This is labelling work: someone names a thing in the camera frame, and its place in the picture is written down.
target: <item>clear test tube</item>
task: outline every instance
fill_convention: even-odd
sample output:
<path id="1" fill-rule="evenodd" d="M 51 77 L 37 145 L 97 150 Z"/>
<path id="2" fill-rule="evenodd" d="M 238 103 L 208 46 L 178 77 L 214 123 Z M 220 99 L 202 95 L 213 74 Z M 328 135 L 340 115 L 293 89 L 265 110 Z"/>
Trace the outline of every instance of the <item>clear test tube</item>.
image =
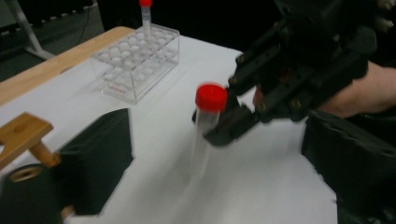
<path id="1" fill-rule="evenodd" d="M 151 0 L 139 0 L 139 5 L 142 10 L 142 23 L 143 23 L 143 33 L 145 35 L 146 41 L 150 44 L 152 41 L 151 36 Z"/>
<path id="2" fill-rule="evenodd" d="M 219 115 L 227 103 L 227 91 L 216 83 L 204 83 L 195 95 L 195 136 L 192 143 L 191 176 L 203 176 L 209 157 L 209 149 L 204 135 L 219 122 Z"/>

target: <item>human arm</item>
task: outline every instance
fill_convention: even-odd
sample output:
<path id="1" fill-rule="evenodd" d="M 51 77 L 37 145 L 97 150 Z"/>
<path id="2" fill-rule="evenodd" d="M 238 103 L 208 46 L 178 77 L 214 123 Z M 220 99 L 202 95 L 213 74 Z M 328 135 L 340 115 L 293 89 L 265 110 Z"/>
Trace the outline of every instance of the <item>human arm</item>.
<path id="1" fill-rule="evenodd" d="M 257 88 L 253 104 L 264 97 Z M 396 105 L 396 69 L 369 62 L 367 74 L 337 92 L 318 110 L 348 118 L 359 113 L 379 113 Z"/>

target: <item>white table surface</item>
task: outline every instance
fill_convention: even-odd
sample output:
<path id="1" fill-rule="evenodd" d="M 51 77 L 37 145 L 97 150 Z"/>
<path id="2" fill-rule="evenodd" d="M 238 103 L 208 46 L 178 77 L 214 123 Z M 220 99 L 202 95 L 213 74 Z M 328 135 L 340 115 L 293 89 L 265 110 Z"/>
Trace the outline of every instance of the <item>white table surface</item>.
<path id="1" fill-rule="evenodd" d="M 101 115 L 129 108 L 134 161 L 99 216 L 71 224 L 335 224 L 335 195 L 301 155 L 304 123 L 259 124 L 227 147 L 212 148 L 205 176 L 189 181 L 195 91 L 226 84 L 240 52 L 182 36 L 179 65 L 137 105 L 102 94 L 90 62 L 0 107 L 0 125 L 23 112 L 52 123 L 55 151 Z M 253 91 L 241 97 L 251 106 Z M 5 173 L 36 162 L 29 153 Z"/>

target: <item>test tube rack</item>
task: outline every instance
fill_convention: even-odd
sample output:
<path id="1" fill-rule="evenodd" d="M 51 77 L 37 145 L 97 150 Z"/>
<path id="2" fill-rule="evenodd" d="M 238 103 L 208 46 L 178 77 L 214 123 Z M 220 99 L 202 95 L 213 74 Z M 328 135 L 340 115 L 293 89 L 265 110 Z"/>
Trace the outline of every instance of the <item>test tube rack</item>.
<path id="1" fill-rule="evenodd" d="M 136 104 L 177 64 L 179 31 L 151 24 L 151 39 L 143 27 L 91 56 L 101 90 Z"/>

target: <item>red test tube cap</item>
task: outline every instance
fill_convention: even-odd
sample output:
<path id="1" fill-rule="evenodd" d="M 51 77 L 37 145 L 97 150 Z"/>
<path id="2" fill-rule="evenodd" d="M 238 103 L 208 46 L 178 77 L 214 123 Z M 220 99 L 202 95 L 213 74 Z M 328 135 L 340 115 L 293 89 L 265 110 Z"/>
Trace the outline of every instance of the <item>red test tube cap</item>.
<path id="1" fill-rule="evenodd" d="M 151 0 L 139 0 L 139 5 L 141 7 L 151 7 L 152 2 Z"/>
<path id="2" fill-rule="evenodd" d="M 195 95 L 197 106 L 208 112 L 221 112 L 227 104 L 227 91 L 216 83 L 204 83 Z"/>

